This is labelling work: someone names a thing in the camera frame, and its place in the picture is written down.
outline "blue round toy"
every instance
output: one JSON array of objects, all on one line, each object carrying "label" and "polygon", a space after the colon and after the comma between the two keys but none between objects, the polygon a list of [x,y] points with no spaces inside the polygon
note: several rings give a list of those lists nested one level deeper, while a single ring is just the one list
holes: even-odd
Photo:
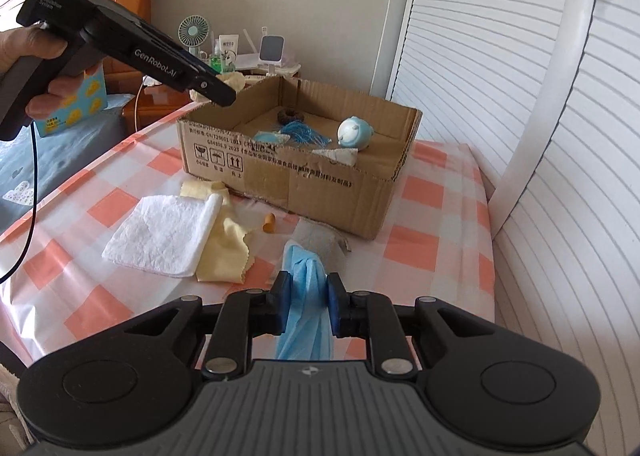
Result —
[{"label": "blue round toy", "polygon": [[373,133],[373,128],[366,121],[352,116],[340,124],[338,144],[341,147],[361,151],[369,146]]}]

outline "white louvered door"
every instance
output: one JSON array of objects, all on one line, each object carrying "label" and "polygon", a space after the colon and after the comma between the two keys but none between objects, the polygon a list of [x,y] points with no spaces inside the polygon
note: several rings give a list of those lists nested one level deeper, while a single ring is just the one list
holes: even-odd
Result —
[{"label": "white louvered door", "polygon": [[500,181],[536,102],[564,0],[413,0],[392,99],[418,137],[463,142]]},{"label": "white louvered door", "polygon": [[[541,108],[576,6],[579,57],[565,96]],[[388,96],[424,112],[420,138],[468,143],[496,188],[490,209],[506,210],[496,322],[585,362],[602,391],[588,445],[629,454],[640,444],[640,0],[410,0],[405,20]],[[505,196],[549,109],[540,154]]]}]

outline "screw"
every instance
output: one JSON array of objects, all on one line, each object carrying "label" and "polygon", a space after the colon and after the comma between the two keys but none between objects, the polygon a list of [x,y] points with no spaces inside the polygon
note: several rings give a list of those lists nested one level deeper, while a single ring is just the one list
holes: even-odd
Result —
[{"label": "screw", "polygon": [[233,359],[228,359],[226,357],[217,357],[215,359],[209,360],[204,366],[209,373],[214,373],[216,375],[226,375],[227,373],[232,373],[238,368],[238,364]]},{"label": "screw", "polygon": [[413,370],[414,365],[406,359],[387,359],[382,362],[381,367],[389,375],[406,375]]}]

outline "brown donut toy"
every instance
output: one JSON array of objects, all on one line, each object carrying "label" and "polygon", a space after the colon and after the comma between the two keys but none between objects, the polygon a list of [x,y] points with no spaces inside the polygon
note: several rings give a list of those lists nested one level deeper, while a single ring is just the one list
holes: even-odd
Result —
[{"label": "brown donut toy", "polygon": [[284,108],[278,112],[278,123],[281,126],[286,126],[296,120],[300,122],[305,121],[305,115],[302,112],[295,110],[294,108]]}]

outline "black cable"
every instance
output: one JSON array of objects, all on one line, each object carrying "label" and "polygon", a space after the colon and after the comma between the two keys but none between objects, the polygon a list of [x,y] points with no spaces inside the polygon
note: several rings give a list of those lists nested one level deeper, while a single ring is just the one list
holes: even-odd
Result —
[{"label": "black cable", "polygon": [[20,258],[14,264],[14,267],[9,270],[2,278],[0,279],[0,284],[4,283],[8,280],[13,274],[16,273],[20,265],[24,261],[24,258],[27,256],[27,252],[29,251],[29,246],[31,245],[31,239],[33,237],[33,229],[36,226],[36,208],[38,207],[38,148],[36,147],[36,124],[35,122],[31,123],[31,145],[33,146],[33,212],[31,213],[31,227],[29,229],[29,235],[27,236],[27,242],[24,245],[24,250],[22,251]]}]

